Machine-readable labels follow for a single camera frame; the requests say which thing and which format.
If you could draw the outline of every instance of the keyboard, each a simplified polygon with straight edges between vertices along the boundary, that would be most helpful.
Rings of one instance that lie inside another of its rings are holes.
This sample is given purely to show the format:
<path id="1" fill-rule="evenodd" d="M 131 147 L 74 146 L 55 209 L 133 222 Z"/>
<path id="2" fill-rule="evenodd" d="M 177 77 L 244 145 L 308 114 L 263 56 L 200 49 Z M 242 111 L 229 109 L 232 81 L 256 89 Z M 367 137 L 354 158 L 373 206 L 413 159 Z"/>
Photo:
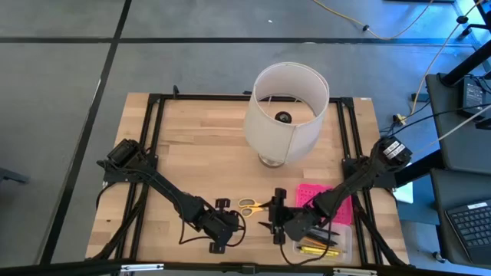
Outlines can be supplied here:
<path id="1" fill-rule="evenodd" d="M 491 199 L 446 211 L 469 259 L 489 264 L 491 254 Z"/>

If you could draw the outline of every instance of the wooden table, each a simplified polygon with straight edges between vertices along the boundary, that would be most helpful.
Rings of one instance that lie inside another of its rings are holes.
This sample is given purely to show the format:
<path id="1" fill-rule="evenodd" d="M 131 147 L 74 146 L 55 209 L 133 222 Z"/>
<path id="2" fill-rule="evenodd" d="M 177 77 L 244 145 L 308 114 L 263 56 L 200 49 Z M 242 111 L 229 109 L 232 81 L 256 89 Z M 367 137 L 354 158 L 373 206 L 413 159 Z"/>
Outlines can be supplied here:
<path id="1" fill-rule="evenodd" d="M 139 140 L 147 98 L 148 94 L 128 94 L 115 144 L 123 138 Z M 259 162 L 257 153 L 248 145 L 242 132 L 248 103 L 222 100 L 166 100 L 157 147 L 159 172 L 179 189 L 201 196 L 211 204 L 214 204 L 217 198 L 231 199 L 231 209 L 238 209 L 237 201 L 245 197 L 267 202 L 274 195 L 276 187 L 287 190 L 285 205 L 294 206 L 295 190 L 300 183 L 336 186 L 343 181 L 343 149 L 334 104 L 329 104 L 320 139 L 313 151 L 298 162 L 269 169 Z M 295 108 L 292 115 L 296 120 L 308 120 L 311 117 L 311 111 L 303 103 L 271 103 L 269 112 L 290 110 L 289 108 Z M 371 99 L 355 98 L 354 108 L 363 153 L 369 153 L 379 138 L 373 104 Z M 156 110 L 153 108 L 153 120 Z M 348 110 L 345 110 L 345 118 L 351 155 L 355 156 Z M 150 145 L 152 129 L 151 127 L 149 130 L 147 145 Z M 87 257 L 97 254 L 120 226 L 128 186 L 128 183 L 118 183 L 103 194 L 87 247 Z M 408 262 L 394 199 L 383 189 L 372 189 L 371 196 L 378 230 L 397 256 Z M 227 248 L 224 255 L 210 254 L 209 240 L 178 245 L 181 221 L 170 202 L 150 189 L 137 259 L 286 265 L 278 246 L 272 244 L 269 231 L 257 223 L 267 221 L 267 212 L 255 213 L 246 219 L 247 234 L 240 246 Z M 349 265 L 359 266 L 361 263 L 356 232 L 353 225 L 351 228 L 353 253 Z M 237 232 L 231 242 L 236 241 L 241 234 Z M 203 233 L 196 233 L 189 226 L 186 227 L 185 239 L 199 235 Z M 127 235 L 124 256 L 129 255 L 132 237 L 131 229 Z M 369 261 L 374 262 L 366 229 L 364 237 Z M 305 257 L 292 252 L 292 242 L 287 240 L 285 253 L 289 260 L 304 260 Z M 307 265 L 333 263 L 316 261 Z"/>

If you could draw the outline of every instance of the concrete floor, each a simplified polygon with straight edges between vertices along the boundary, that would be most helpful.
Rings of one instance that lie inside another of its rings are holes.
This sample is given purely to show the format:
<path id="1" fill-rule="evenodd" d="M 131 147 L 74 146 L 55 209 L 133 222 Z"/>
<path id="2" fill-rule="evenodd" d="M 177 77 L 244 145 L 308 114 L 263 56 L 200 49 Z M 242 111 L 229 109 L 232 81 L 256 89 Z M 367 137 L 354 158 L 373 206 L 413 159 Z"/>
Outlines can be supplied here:
<path id="1" fill-rule="evenodd" d="M 460 0 L 458 7 L 465 11 L 468 2 Z M 3 0 L 0 37 L 112 37 L 123 3 Z M 326 4 L 386 36 L 399 32 L 424 8 L 384 0 Z M 435 4 L 402 38 L 445 38 L 456 17 L 452 5 Z M 470 20 L 480 18 L 473 15 Z M 488 35 L 476 39 L 483 43 Z M 140 0 L 131 5 L 123 37 L 369 36 L 310 1 Z M 35 262 L 108 48 L 108 44 L 0 44 L 0 167 L 31 177 L 26 186 L 15 182 L 0 186 L 1 267 Z M 438 50 L 434 45 L 408 44 L 120 44 L 54 261 L 84 258 L 101 189 L 102 171 L 95 160 L 114 144 L 127 93 L 170 93 L 176 84 L 181 93 L 239 94 L 250 90 L 258 73 L 270 64 L 297 61 L 324 75 L 333 97 L 372 97 L 382 128 L 393 113 L 409 112 L 408 97 Z M 431 72 L 451 70 L 473 51 L 468 44 L 452 44 Z M 418 116 L 428 114 L 429 107 Z M 400 135 L 416 150 L 436 137 L 431 120 Z M 490 274 L 429 258 L 428 252 L 438 249 L 432 225 L 404 222 L 403 231 L 410 261 L 418 268 Z"/>

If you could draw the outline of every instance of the white lamp shade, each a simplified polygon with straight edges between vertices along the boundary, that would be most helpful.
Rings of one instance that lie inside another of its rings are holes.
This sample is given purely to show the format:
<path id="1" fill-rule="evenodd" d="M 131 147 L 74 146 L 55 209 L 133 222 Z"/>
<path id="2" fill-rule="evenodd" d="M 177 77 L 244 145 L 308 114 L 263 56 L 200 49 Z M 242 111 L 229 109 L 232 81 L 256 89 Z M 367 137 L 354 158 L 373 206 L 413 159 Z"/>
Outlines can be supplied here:
<path id="1" fill-rule="evenodd" d="M 259 101 L 270 96 L 290 96 L 301 100 L 315 118 L 307 123 L 290 124 L 271 118 Z M 303 64 L 283 62 L 266 68 L 255 80 L 244 133 L 259 155 L 279 163 L 302 158 L 315 146 L 329 104 L 327 81 Z"/>

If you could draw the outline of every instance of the yellow-handled scissors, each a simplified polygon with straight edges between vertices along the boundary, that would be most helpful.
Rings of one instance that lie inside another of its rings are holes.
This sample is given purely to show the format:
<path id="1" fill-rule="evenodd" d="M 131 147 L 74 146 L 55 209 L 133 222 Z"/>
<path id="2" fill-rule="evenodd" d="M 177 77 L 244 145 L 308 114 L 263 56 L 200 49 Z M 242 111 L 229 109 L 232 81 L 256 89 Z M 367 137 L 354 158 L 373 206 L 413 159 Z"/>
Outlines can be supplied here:
<path id="1" fill-rule="evenodd" d="M 254 199 L 239 200 L 240 214 L 244 218 L 250 217 L 255 212 L 267 211 L 268 205 L 269 205 L 268 203 L 266 204 L 258 203 Z"/>

